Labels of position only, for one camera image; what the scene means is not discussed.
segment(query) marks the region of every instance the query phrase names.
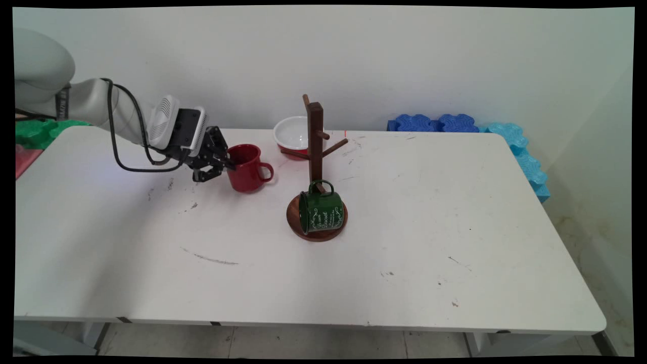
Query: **wooden mug stand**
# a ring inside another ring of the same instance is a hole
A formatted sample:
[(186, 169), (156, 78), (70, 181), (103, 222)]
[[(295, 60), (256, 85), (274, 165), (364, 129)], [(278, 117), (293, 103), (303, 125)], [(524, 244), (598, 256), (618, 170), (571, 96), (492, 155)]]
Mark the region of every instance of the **wooden mug stand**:
[[(324, 157), (346, 144), (348, 139), (344, 138), (344, 140), (339, 141), (332, 147), (324, 150), (324, 139), (330, 139), (330, 135), (324, 133), (324, 109), (318, 102), (310, 102), (308, 95), (303, 96), (303, 103), (305, 104), (305, 110), (308, 112), (308, 154), (305, 155), (286, 149), (282, 149), (281, 153), (293, 155), (297, 158), (307, 159), (310, 164), (310, 182), (312, 182), (318, 179), (323, 179), (322, 160)], [(316, 187), (321, 193), (325, 192), (324, 187), (321, 186), (320, 183), (317, 183)], [(325, 242), (342, 232), (346, 226), (346, 222), (348, 221), (348, 209), (346, 208), (346, 204), (344, 204), (344, 222), (339, 229), (313, 231), (308, 235), (304, 234), (301, 228), (301, 220), (299, 218), (299, 195), (296, 195), (296, 197), (290, 201), (289, 205), (287, 205), (286, 217), (288, 225), (290, 225), (294, 234), (297, 234), (300, 238), (310, 242)]]

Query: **round wooden base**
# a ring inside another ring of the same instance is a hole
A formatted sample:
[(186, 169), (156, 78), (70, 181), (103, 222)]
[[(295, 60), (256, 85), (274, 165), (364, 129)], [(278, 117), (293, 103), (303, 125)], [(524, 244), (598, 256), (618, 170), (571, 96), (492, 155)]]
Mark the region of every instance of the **round wooden base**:
[(308, 235), (304, 234), (301, 229), (301, 221), (299, 219), (299, 195), (296, 195), (296, 197), (290, 201), (290, 204), (287, 205), (287, 212), (285, 215), (287, 217), (287, 223), (290, 225), (290, 228), (292, 228), (292, 231), (294, 231), (294, 234), (297, 234), (301, 239), (308, 240), (310, 242), (325, 242), (334, 238), (342, 232), (346, 226), (346, 222), (348, 221), (348, 209), (346, 209), (346, 204), (344, 203), (344, 222), (339, 229), (313, 231)]

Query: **tiled floor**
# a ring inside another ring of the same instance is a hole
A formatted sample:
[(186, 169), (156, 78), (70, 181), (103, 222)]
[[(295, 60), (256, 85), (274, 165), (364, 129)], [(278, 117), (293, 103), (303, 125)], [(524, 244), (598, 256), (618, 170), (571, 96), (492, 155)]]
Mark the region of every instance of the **tiled floor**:
[[(79, 338), (80, 323), (45, 323)], [(462, 333), (329, 328), (256, 328), (110, 324), (99, 349), (107, 356), (184, 358), (387, 359), (465, 358)], [(576, 336), (540, 355), (600, 355), (590, 336)]]

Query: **red mug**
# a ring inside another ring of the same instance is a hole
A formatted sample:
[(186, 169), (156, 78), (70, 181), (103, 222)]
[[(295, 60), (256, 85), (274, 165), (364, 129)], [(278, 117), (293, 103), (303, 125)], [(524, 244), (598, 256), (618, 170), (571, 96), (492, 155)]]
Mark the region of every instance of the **red mug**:
[[(261, 150), (253, 144), (239, 144), (227, 149), (229, 159), (236, 165), (236, 170), (227, 170), (229, 182), (238, 192), (252, 192), (269, 182), (274, 177), (274, 169), (268, 163), (261, 162)], [(270, 177), (263, 178), (261, 167), (270, 170)]]

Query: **green mug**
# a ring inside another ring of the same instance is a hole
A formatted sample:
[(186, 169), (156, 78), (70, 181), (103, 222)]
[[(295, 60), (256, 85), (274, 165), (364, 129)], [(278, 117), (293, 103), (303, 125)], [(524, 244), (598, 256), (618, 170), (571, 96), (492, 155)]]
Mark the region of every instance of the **green mug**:
[[(314, 186), (326, 183), (330, 192), (321, 193)], [(344, 203), (334, 187), (328, 181), (319, 179), (310, 182), (308, 193), (299, 195), (299, 219), (303, 233), (308, 235), (313, 231), (339, 229), (344, 222)]]

